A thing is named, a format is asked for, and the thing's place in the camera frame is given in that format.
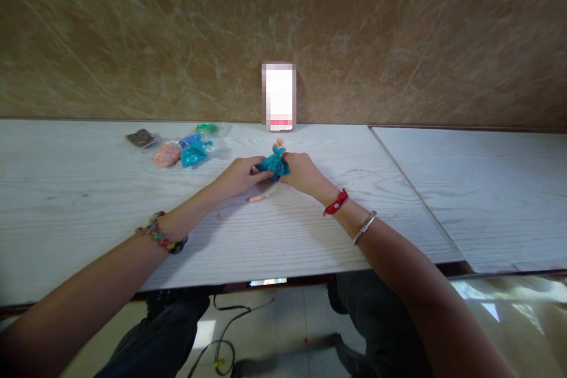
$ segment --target white table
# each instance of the white table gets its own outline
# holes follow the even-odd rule
[[[233,124],[220,152],[196,170],[158,168],[133,153],[140,128],[183,137],[193,123],[0,120],[0,305],[37,301],[111,249],[158,210],[214,180],[236,157],[269,155],[278,136]],[[462,260],[368,127],[299,125],[282,135],[308,152],[339,187],[414,242],[436,263]],[[143,289],[244,282],[368,268],[322,207],[284,184],[218,206]]]
[[[474,271],[567,269],[567,136],[373,132]]]

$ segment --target tiled floor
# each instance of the tiled floor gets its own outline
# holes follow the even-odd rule
[[[454,282],[475,316],[520,377],[567,376],[567,287],[543,278],[503,278]],[[225,338],[238,359],[271,366],[262,377],[348,377],[335,351],[322,348],[321,337],[338,332],[363,353],[364,340],[348,316],[332,311],[324,286],[268,289],[217,297],[219,305],[255,307],[273,304],[237,320]],[[237,313],[212,306],[199,323],[195,346],[177,374],[185,378],[199,352],[217,338]],[[102,329],[69,366],[64,378],[93,376],[108,360],[120,338],[145,315],[145,305],[128,304]],[[207,350],[195,377],[216,377],[214,350]],[[228,357],[225,348],[221,357]]]

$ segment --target plastic bag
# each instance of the plastic bag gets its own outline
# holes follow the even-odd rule
[[[197,133],[193,133],[191,135],[188,135],[187,137],[181,139],[180,141],[178,141],[181,149],[185,149],[188,148],[189,146],[191,146],[194,143],[200,142],[201,141],[201,135],[197,134]]]
[[[202,123],[197,125],[195,133],[205,139],[222,138],[230,132],[231,128],[232,126],[226,123]]]
[[[157,133],[150,133],[146,129],[140,129],[135,133],[126,135],[129,142],[129,150],[133,154],[145,155],[155,152],[162,142],[162,138]]]
[[[170,167],[181,158],[181,147],[178,141],[168,141],[159,147],[154,156],[154,163],[160,167]]]
[[[213,146],[213,141],[203,143],[199,140],[183,149],[181,153],[181,164],[184,168],[196,165],[208,157],[208,146]]]

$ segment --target hand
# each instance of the hand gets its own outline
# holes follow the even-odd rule
[[[252,174],[252,167],[260,164],[266,157],[236,158],[229,167],[209,185],[221,199],[236,196],[255,183],[273,176],[271,171]]]
[[[340,191],[322,175],[308,154],[284,152],[282,155],[289,165],[289,174],[280,180],[293,186],[327,205],[337,199]]]

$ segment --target cable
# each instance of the cable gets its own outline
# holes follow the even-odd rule
[[[214,340],[213,342],[211,342],[209,345],[207,345],[207,347],[205,347],[204,349],[201,350],[201,353],[199,353],[199,357],[197,357],[197,360],[195,361],[195,363],[193,364],[193,367],[191,368],[191,370],[189,371],[189,375],[187,375],[187,378],[191,378],[193,377],[193,374],[195,373],[195,369],[197,369],[197,365],[199,364],[199,361],[201,360],[203,354],[205,354],[205,351],[207,351],[207,349],[212,346],[213,344],[217,344],[217,348],[214,352],[214,370],[216,371],[217,375],[219,376],[226,376],[230,373],[230,371],[232,371],[232,368],[234,367],[234,361],[236,359],[236,352],[234,350],[234,345],[228,341],[224,339],[224,335],[226,333],[226,331],[229,329],[229,326],[232,322],[234,322],[235,320],[241,318],[242,316],[247,315],[248,313],[252,313],[253,311],[256,310],[260,310],[261,308],[264,308],[268,305],[270,305],[271,303],[273,303],[275,300],[275,298],[272,298],[270,301],[268,301],[267,303],[264,303],[258,307],[248,307],[248,306],[244,306],[244,305],[234,305],[234,306],[228,306],[228,307],[218,307],[217,306],[217,296],[215,295],[213,297],[213,306],[215,307],[216,310],[219,311],[226,311],[226,310],[237,310],[237,309],[245,309],[245,312],[242,312],[240,314],[237,314],[236,316],[234,316],[230,322],[224,327],[223,332],[220,334],[220,338],[218,340]],[[230,347],[230,351],[232,351],[232,360],[230,362],[230,367],[225,371],[222,372],[219,367],[223,364],[219,364],[219,355],[220,355],[220,345],[221,344],[227,344]]]

